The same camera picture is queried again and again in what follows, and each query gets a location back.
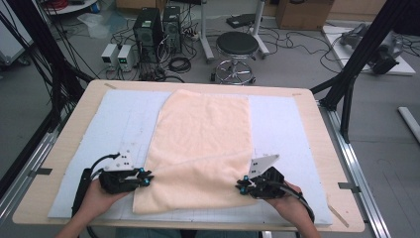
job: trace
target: hand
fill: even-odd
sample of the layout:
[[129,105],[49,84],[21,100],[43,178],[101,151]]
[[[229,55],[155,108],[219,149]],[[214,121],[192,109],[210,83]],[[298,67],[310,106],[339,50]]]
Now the hand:
[[98,179],[94,180],[84,195],[83,201],[77,213],[55,236],[56,238],[77,237],[80,232],[95,217],[105,213],[114,202],[124,197],[129,192],[109,194],[102,189]]
[[[288,186],[297,192],[302,192],[299,186],[286,182]],[[305,206],[294,196],[286,194],[282,198],[266,199],[281,217],[296,226],[297,230],[305,238],[321,237],[309,217]]]

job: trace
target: white board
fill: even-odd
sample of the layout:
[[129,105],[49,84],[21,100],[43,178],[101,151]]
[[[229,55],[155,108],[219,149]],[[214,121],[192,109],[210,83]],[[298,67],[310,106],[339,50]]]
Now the white board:
[[[110,90],[105,94],[66,170],[49,217],[70,217],[81,172],[84,168],[90,168],[97,159],[119,151],[130,150],[136,167],[143,166],[158,119],[158,112],[169,96],[170,92],[131,90]],[[280,154],[280,159],[274,166],[284,174],[288,181],[302,188],[306,200],[315,213],[315,224],[331,225],[332,217],[325,192],[317,174],[294,99],[255,95],[248,95],[248,97],[251,106],[254,158]],[[97,168],[104,167],[106,164],[105,160]],[[262,200],[255,205],[245,207],[175,210],[153,215],[137,215],[132,210],[133,194],[131,193],[117,201],[101,218],[288,224]]]
[[[341,37],[342,33],[348,32],[353,28],[342,28],[342,27],[331,27],[331,26],[324,26],[323,32],[332,46],[334,42]],[[353,53],[353,49],[351,46],[342,46],[338,40],[333,46],[333,52],[336,56],[337,60],[339,60],[340,66],[344,67],[346,63],[349,61],[350,56]],[[414,75],[416,71],[401,57],[397,57],[395,59],[399,62],[396,66],[394,66],[390,71],[386,74],[392,75]],[[365,65],[362,72],[369,72],[373,73],[372,70],[368,65]]]

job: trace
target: wooden table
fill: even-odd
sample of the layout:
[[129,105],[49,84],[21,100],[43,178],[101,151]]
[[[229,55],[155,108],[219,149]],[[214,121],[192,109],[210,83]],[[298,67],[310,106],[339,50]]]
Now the wooden table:
[[[94,80],[89,84],[42,165],[43,168],[52,169],[51,174],[49,176],[37,175],[34,178],[32,185],[13,216],[13,221],[20,224],[65,224],[67,222],[67,219],[48,218],[48,213],[58,192],[64,172],[107,90],[174,91],[180,88],[203,93],[293,97],[296,101],[333,217],[331,226],[318,227],[318,229],[320,231],[334,232],[361,232],[365,230],[366,226],[352,192],[349,189],[340,189],[338,186],[338,182],[348,181],[310,90],[302,88],[112,80]],[[96,220],[93,221],[92,225],[227,230],[294,230],[294,228],[279,227],[272,224],[139,222],[132,220]]]

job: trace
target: beige towel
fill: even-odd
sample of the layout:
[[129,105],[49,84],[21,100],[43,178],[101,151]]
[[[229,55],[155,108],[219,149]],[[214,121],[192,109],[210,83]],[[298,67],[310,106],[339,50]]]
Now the beige towel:
[[172,93],[159,113],[145,164],[155,178],[136,190],[134,212],[255,203],[235,188],[248,174],[252,151],[247,97]]

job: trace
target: stool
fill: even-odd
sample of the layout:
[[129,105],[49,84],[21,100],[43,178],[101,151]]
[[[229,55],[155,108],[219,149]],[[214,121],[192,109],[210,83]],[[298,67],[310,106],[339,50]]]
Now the stool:
[[230,58],[216,67],[215,74],[221,83],[242,85],[256,81],[251,68],[241,61],[248,58],[255,60],[259,43],[253,36],[242,32],[224,33],[217,39],[216,48],[220,54]]

